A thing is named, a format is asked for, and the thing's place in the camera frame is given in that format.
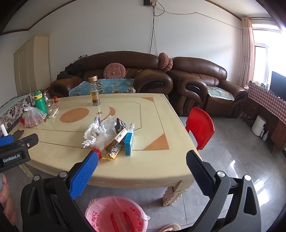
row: red plastic chair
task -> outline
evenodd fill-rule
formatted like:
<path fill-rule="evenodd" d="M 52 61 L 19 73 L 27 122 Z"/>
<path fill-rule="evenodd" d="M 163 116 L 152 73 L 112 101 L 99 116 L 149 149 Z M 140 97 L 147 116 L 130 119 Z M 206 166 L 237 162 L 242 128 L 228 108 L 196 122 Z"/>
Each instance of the red plastic chair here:
<path fill-rule="evenodd" d="M 215 126 L 205 111 L 193 107 L 186 121 L 186 130 L 193 133 L 198 143 L 197 150 L 202 150 L 215 133 Z"/>

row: hand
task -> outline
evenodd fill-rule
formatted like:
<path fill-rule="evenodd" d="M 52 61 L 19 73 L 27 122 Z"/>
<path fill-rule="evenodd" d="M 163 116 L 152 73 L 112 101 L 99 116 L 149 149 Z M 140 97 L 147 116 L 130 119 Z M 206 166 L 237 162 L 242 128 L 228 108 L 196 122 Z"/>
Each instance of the hand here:
<path fill-rule="evenodd" d="M 5 203 L 4 214 L 12 225 L 15 225 L 16 213 L 13 211 L 13 201 L 9 197 L 9 185 L 6 176 L 2 174 L 3 187 L 0 191 L 0 203 Z"/>

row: brown leather sofa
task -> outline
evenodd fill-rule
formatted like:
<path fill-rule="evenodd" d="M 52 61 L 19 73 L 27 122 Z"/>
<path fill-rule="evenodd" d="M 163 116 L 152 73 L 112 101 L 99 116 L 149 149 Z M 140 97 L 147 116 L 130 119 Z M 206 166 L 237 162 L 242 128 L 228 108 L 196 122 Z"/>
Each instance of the brown leather sofa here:
<path fill-rule="evenodd" d="M 211 116 L 237 118 L 242 112 L 247 92 L 226 81 L 226 70 L 217 64 L 200 58 L 175 57 L 167 74 L 173 80 L 169 101 L 179 116 L 188 116 L 194 106 Z M 230 92 L 235 101 L 210 97 L 207 86 Z"/>
<path fill-rule="evenodd" d="M 158 57 L 134 51 L 113 51 L 94 54 L 75 61 L 83 65 L 83 78 L 68 76 L 54 81 L 49 89 L 50 95 L 68 97 L 69 91 L 91 76 L 103 78 L 104 68 L 110 63 L 120 63 L 126 69 L 127 79 L 134 79 L 133 87 L 137 93 L 163 93 L 166 97 L 173 88 L 172 79 L 158 70 Z"/>

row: tile floor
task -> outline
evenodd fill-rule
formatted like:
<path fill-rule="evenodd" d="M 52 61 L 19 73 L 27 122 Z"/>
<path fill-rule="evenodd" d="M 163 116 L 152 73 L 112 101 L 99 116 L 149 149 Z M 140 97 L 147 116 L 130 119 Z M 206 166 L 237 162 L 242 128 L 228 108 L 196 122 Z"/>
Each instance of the tile floor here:
<path fill-rule="evenodd" d="M 183 124 L 186 122 L 186 118 L 180 119 Z M 286 159 L 279 151 L 270 154 L 271 144 L 255 136 L 241 118 L 213 118 L 213 121 L 215 134 L 199 153 L 215 170 L 223 170 L 231 177 L 241 178 L 245 174 L 252 177 L 262 212 L 262 231 L 266 231 L 286 202 Z M 31 171 L 34 174 L 41 174 L 43 178 L 49 177 L 48 174 L 34 168 L 31 168 Z M 10 185 L 11 197 L 15 202 L 16 225 L 20 228 L 22 224 L 20 195 L 23 187 L 30 183 L 31 179 L 18 167 L 5 174 Z M 151 217 L 148 232 L 157 232 L 169 223 L 178 223 L 182 228 L 190 226 L 208 202 L 208 197 L 205 197 L 194 183 L 172 206 L 162 207 L 161 197 L 165 190 L 165 188 L 125 190 L 88 185 L 76 201 L 81 210 L 85 211 L 88 202 L 93 198 L 105 195 L 128 197 L 137 202 Z M 220 217 L 226 215 L 230 201 L 231 196 L 228 196 Z"/>

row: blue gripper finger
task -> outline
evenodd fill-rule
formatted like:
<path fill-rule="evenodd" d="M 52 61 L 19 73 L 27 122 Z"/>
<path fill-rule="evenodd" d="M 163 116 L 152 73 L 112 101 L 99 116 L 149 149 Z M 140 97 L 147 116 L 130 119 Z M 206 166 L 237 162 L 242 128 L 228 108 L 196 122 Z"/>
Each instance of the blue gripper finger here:
<path fill-rule="evenodd" d="M 71 180 L 69 193 L 73 200 L 82 194 L 97 165 L 98 155 L 91 151 L 89 157 Z"/>

